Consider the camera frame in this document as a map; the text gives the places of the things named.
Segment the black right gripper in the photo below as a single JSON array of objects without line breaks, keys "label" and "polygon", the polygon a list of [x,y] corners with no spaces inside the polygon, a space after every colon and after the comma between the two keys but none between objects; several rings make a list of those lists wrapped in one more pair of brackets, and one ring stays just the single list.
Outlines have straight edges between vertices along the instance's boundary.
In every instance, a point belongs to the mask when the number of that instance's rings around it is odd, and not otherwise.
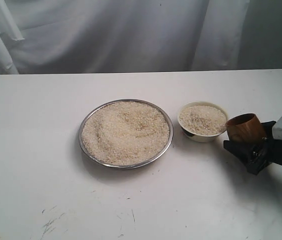
[{"label": "black right gripper", "polygon": [[257,175],[271,163],[282,166],[282,140],[274,139],[272,127],[275,121],[263,122],[267,138],[261,144],[224,140],[223,148],[234,155],[247,172]]}]

